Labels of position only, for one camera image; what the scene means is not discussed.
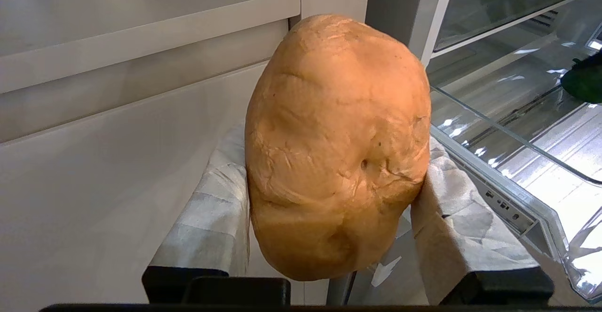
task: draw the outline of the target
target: refrigerator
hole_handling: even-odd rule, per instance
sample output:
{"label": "refrigerator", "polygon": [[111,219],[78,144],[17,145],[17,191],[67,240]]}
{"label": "refrigerator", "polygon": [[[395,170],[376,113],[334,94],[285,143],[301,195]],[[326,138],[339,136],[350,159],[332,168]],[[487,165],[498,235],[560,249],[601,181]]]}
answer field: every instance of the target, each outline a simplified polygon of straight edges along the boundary
{"label": "refrigerator", "polygon": [[[602,0],[368,0],[366,23],[426,66],[432,136],[549,271],[550,305],[600,303],[602,106],[561,79],[602,48]],[[427,303],[410,220],[347,304]]]}

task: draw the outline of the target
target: green vegetable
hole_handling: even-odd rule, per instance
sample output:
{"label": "green vegetable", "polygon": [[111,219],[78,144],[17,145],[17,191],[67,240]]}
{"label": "green vegetable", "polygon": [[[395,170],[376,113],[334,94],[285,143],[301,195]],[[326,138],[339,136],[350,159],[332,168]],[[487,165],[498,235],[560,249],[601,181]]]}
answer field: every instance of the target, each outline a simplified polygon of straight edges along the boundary
{"label": "green vegetable", "polygon": [[561,78],[561,86],[569,95],[591,104],[602,103],[602,52],[576,63]]}

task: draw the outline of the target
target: bread loaf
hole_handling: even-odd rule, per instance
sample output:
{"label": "bread loaf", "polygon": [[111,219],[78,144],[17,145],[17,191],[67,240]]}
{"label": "bread loaf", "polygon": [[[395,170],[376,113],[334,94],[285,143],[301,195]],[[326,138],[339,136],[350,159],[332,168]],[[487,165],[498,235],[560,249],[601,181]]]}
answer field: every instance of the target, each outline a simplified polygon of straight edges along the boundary
{"label": "bread loaf", "polygon": [[297,23],[249,103],[251,220],[293,280],[378,261],[428,166],[424,67],[397,40],[343,16]]}

